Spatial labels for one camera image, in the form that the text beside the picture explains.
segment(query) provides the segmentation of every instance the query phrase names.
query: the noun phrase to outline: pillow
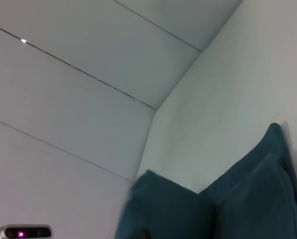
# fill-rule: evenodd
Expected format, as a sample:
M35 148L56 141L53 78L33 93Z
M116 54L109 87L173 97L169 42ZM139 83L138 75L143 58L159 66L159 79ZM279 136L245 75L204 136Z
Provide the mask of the pillow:
M214 239L297 239L291 180L267 155L218 202Z
M116 239L147 230L152 239L208 239L214 204L152 171L130 190L116 231Z
M243 178L251 173L268 154L274 155L287 172L292 183L297 205L297 178L281 127L277 123L271 124L258 145L209 187L203 190L200 195L218 204L221 199Z

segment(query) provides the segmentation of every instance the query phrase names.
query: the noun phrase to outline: small light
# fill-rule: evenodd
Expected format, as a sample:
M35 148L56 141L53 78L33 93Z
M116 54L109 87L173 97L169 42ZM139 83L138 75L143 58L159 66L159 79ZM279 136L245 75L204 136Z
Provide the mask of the small light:
M18 232L18 238L22 238L24 236L23 232Z

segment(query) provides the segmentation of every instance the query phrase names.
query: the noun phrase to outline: ceiling panel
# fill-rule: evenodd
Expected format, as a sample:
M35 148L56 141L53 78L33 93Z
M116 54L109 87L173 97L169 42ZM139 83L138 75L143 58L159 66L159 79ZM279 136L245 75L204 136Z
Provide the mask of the ceiling panel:
M0 28L156 109L200 53L113 0L0 0Z
M192 46L205 50L241 0L117 0Z

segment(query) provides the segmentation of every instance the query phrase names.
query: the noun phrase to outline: cushion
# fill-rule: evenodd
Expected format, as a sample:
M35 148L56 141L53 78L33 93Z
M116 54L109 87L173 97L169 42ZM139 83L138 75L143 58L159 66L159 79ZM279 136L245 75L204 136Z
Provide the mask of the cushion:
M218 202L215 239L297 239L291 180L267 155Z
M147 171L133 185L116 231L116 239L147 230L152 239L207 239L214 204L198 194Z
M297 205L297 178L281 127L277 123L271 124L258 145L203 190L200 195L217 205L222 203L223 198L230 190L247 177L269 154L274 155L287 173L292 183L294 199Z

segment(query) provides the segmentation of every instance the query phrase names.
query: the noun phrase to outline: silver device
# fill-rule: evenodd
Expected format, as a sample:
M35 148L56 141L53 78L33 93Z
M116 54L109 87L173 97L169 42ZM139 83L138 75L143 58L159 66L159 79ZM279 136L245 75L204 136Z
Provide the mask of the silver device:
M49 225L14 224L0 227L0 239L52 239Z

